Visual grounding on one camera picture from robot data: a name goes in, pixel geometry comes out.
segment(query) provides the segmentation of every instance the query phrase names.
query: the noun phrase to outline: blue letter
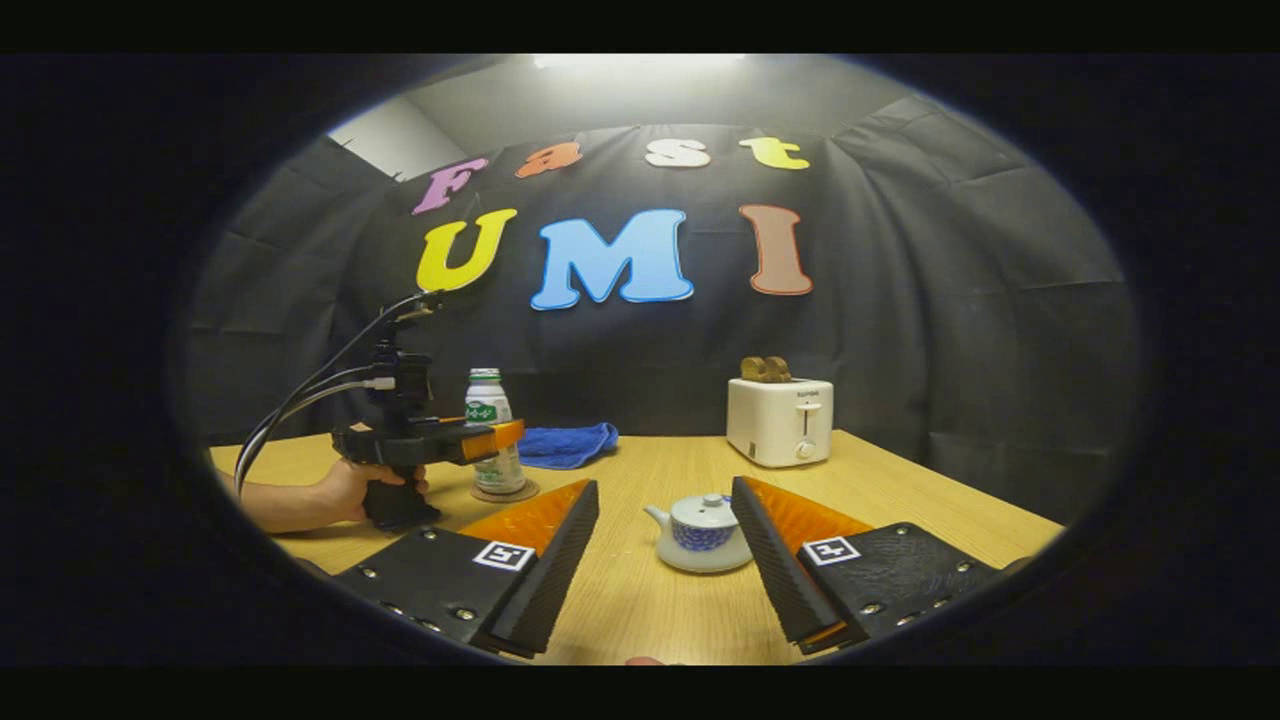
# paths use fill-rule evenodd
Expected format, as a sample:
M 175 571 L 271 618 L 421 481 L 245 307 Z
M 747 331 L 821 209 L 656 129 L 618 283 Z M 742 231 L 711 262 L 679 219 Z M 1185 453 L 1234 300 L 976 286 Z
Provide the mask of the blue letter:
M 622 269 L 631 264 L 631 279 L 620 295 L 628 302 L 684 300 L 694 283 L 680 274 L 676 228 L 685 220 L 680 210 L 636 213 L 618 237 L 604 242 L 586 220 L 563 220 L 543 228 L 547 238 L 547 273 L 543 290 L 532 297 L 534 310 L 561 310 L 577 305 L 579 292 L 568 286 L 570 268 L 596 302 L 613 292 Z

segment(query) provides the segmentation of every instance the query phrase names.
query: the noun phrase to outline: table surface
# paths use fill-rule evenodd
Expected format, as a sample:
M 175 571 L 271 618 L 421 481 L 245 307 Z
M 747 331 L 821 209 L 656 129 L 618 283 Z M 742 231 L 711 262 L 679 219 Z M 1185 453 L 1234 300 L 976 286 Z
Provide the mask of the table surface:
M 239 447 L 211 448 L 230 471 Z M 268 443 L 250 480 L 310 484 L 338 459 L 329 436 Z M 541 489 L 593 478 L 600 515 L 561 610 L 548 651 L 534 664 L 621 665 L 634 656 L 687 665 L 787 665 L 806 656 L 782 635 L 754 564 L 718 575 L 694 575 L 663 564 L 654 550 L 658 524 L 645 505 L 669 510 L 686 496 L 732 492 L 750 475 L 873 527 L 915 523 L 995 568 L 1037 553 L 1061 525 L 904 460 L 842 430 L 831 457 L 803 468 L 754 465 L 723 437 L 621 437 L 618 448 L 577 470 L 525 468 Z M 474 469 L 429 465 L 428 501 L 444 512 L 438 527 L 457 530 L 507 505 L 470 493 Z M 337 574 L 398 536 L 369 523 L 339 523 L 276 536 L 296 557 Z

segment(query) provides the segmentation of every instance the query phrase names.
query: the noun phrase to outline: white teapot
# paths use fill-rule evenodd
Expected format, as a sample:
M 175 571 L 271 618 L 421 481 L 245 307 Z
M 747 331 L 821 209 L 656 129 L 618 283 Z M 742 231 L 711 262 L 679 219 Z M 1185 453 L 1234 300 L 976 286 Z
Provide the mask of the white teapot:
M 730 509 L 730 496 L 710 493 L 677 500 L 671 514 L 644 509 L 662 527 L 658 557 L 691 573 L 719 573 L 751 560 L 742 528 Z

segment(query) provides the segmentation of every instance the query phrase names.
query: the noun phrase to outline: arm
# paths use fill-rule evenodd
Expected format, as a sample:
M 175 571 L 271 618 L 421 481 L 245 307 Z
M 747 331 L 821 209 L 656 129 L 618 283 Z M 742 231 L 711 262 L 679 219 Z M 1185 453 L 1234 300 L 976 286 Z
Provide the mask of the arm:
M 218 470 L 228 491 L 234 479 Z M 413 474 L 417 491 L 426 493 L 424 468 Z M 296 533 L 332 525 L 342 520 L 365 520 L 365 493 L 370 480 L 402 486 L 404 480 L 385 465 L 360 465 L 338 460 L 320 482 L 311 486 L 264 486 L 244 483 L 241 505 L 253 523 L 266 533 Z

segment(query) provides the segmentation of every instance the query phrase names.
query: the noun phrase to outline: white toaster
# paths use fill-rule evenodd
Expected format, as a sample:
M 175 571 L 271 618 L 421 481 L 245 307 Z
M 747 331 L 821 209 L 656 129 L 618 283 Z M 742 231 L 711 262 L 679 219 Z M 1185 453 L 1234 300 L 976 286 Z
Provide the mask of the white toaster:
M 831 456 L 832 384 L 792 379 L 728 382 L 728 442 L 765 468 L 818 462 Z

